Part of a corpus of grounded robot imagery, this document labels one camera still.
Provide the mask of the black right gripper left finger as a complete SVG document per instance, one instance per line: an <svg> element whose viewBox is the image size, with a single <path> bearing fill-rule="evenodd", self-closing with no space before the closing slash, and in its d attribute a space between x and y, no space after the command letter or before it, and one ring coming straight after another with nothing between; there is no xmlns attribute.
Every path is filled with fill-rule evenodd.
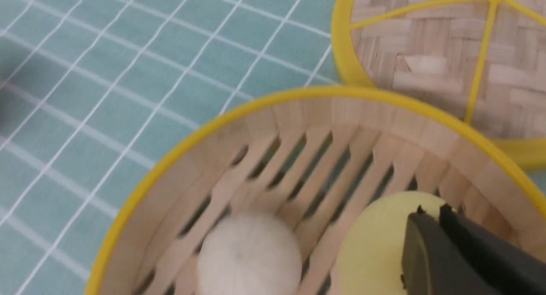
<svg viewBox="0 0 546 295"><path fill-rule="evenodd" d="M508 290L493 243L500 239L454 211L433 217L422 206L406 221L401 279L409 295L505 295Z"/></svg>

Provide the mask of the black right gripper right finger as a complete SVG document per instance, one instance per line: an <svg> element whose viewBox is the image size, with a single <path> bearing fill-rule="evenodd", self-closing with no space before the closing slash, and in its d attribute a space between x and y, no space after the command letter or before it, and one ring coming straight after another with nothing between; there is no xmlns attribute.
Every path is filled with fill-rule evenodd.
<svg viewBox="0 0 546 295"><path fill-rule="evenodd" d="M439 208L439 225L463 258L501 295L544 295L545 263L453 210Z"/></svg>

